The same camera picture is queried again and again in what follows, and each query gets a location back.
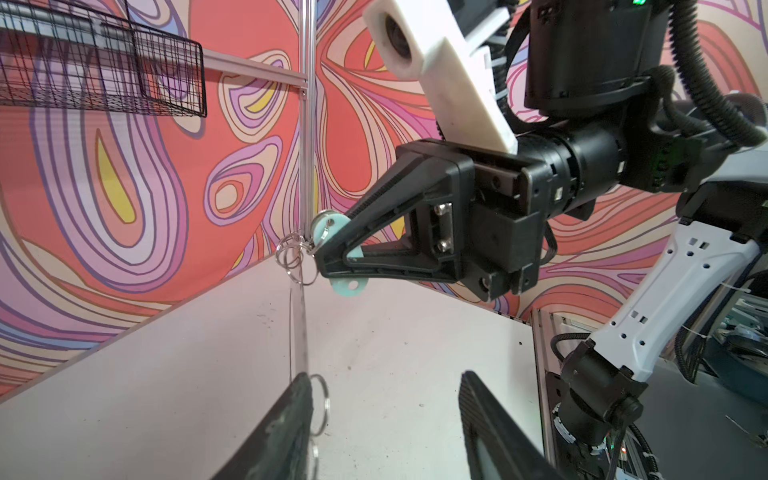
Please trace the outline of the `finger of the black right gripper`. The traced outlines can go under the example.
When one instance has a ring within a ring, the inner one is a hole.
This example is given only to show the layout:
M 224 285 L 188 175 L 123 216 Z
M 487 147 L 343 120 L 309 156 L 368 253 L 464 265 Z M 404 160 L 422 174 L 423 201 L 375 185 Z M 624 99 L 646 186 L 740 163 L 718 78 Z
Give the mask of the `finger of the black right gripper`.
M 430 143 L 407 143 L 397 147 L 393 166 L 346 212 L 346 216 L 350 220 L 360 215 L 366 217 L 366 211 L 373 211 L 382 198 L 390 213 L 405 212 L 407 208 L 425 203 L 429 199 L 429 189 L 422 175 L 417 179 L 416 172 L 425 162 L 430 146 Z
M 321 275 L 328 279 L 391 278 L 455 283 L 464 276 L 459 232 L 467 225 L 474 166 L 456 153 L 428 154 L 416 172 L 429 189 L 429 199 L 405 212 L 388 212 L 382 198 L 345 226 L 318 251 Z M 341 259 L 341 246 L 350 253 L 361 246 L 361 259 Z

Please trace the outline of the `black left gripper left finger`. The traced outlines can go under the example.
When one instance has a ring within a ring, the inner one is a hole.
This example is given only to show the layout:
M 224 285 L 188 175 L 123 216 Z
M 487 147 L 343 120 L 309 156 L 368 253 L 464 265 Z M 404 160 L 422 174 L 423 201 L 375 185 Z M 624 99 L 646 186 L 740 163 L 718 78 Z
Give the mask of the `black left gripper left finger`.
M 298 374 L 215 480 L 300 480 L 308 476 L 313 414 L 309 376 Z

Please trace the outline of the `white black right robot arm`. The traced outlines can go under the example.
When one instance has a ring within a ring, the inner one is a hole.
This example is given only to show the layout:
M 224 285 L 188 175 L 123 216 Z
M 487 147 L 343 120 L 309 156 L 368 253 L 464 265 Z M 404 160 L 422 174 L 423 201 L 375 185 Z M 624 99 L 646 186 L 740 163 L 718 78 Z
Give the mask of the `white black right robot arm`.
M 765 104 L 720 92 L 701 55 L 693 1 L 533 1 L 504 43 L 529 48 L 527 123 L 485 84 L 472 35 L 498 1 L 375 1 L 364 13 L 387 69 L 418 82 L 440 139 L 401 145 L 342 217 L 313 223 L 318 272 L 461 283 L 484 301 L 533 288 L 552 218 L 590 217 L 616 185 L 679 192 L 665 252 L 608 325 L 564 361 L 553 420 L 600 445 L 641 415 L 663 348 L 719 285 L 767 245 L 767 168 L 738 157 L 767 140 Z

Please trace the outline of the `mint green key tag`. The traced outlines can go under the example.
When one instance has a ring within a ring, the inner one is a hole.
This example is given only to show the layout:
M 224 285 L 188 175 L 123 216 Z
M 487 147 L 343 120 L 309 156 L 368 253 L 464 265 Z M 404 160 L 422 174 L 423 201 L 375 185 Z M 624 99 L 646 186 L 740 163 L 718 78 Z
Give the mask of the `mint green key tag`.
M 347 226 L 350 221 L 351 219 L 347 215 L 333 210 L 324 210 L 316 215 L 311 225 L 313 258 L 315 260 L 318 259 L 317 251 Z M 340 253 L 343 262 L 345 260 L 357 260 L 363 257 L 361 246 L 356 246 L 350 253 L 346 253 L 345 247 L 341 246 Z M 353 277 L 330 279 L 329 282 L 334 292 L 338 295 L 343 297 L 354 297 L 363 292 L 367 286 L 368 279 L 363 277 Z

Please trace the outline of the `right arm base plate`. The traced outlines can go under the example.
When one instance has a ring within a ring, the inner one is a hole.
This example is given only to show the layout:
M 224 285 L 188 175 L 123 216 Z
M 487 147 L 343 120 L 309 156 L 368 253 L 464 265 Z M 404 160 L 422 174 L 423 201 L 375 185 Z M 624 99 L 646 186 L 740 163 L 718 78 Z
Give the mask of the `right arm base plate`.
M 615 431 L 585 413 L 559 375 L 539 385 L 544 456 L 565 479 L 661 479 L 656 455 L 639 428 Z

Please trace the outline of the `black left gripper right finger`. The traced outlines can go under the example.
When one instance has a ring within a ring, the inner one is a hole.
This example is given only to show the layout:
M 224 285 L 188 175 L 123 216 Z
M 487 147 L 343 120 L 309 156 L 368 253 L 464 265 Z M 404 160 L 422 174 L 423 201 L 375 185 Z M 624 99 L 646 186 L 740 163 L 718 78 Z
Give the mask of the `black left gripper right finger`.
M 461 376 L 458 404 L 472 479 L 562 477 L 473 371 L 466 371 Z

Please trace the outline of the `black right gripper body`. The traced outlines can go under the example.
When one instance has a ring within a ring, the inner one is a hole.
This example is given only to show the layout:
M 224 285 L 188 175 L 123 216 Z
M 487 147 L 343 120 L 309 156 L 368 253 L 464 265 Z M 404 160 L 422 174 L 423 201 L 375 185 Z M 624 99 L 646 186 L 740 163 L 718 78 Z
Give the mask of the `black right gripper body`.
M 539 159 L 438 140 L 397 147 L 410 195 L 399 279 L 460 283 L 483 301 L 535 285 L 554 175 Z

